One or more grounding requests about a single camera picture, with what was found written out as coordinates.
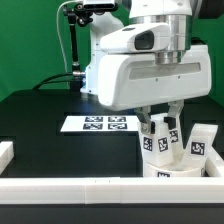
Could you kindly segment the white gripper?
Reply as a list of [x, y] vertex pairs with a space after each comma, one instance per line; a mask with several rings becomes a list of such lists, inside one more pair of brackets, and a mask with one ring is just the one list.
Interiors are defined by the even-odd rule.
[[177, 127], [184, 99], [211, 89], [211, 63], [206, 45], [193, 45], [180, 63], [157, 65], [153, 54], [105, 55], [98, 70], [98, 99], [110, 110], [135, 109], [143, 134], [155, 133], [151, 105], [168, 103], [164, 122]]

